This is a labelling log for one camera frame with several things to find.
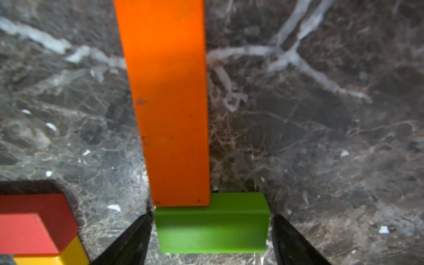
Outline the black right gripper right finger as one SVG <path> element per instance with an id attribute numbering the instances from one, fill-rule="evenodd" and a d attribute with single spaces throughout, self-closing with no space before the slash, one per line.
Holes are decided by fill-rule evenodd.
<path id="1" fill-rule="evenodd" d="M 278 265 L 331 265 L 282 215 L 273 216 L 271 233 Z"/>

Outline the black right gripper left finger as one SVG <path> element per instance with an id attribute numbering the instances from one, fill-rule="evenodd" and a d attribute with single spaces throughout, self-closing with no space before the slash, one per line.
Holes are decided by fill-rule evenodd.
<path id="1" fill-rule="evenodd" d="M 149 247 L 153 214 L 138 217 L 92 265 L 143 265 Z"/>

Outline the yellow block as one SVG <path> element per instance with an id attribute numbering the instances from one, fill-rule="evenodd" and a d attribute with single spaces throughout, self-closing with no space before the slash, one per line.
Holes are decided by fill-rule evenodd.
<path id="1" fill-rule="evenodd" d="M 57 255 L 14 255 L 17 265 L 89 265 L 85 249 L 78 236 Z"/>

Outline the green block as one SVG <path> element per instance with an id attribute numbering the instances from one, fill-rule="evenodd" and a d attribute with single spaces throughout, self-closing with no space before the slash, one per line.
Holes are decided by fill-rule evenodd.
<path id="1" fill-rule="evenodd" d="M 212 193 L 208 206 L 155 210 L 164 254 L 249 254 L 266 249 L 271 211 L 262 193 Z"/>

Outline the red short block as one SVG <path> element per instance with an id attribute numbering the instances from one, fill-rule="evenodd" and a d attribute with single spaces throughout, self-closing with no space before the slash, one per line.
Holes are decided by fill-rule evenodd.
<path id="1" fill-rule="evenodd" d="M 56 255 L 77 233 L 63 194 L 1 196 L 2 255 Z"/>

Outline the orange long block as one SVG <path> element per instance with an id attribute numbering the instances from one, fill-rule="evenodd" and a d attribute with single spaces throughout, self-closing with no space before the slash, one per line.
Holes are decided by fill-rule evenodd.
<path id="1" fill-rule="evenodd" d="M 115 1 L 155 206 L 210 202 L 203 1 Z"/>

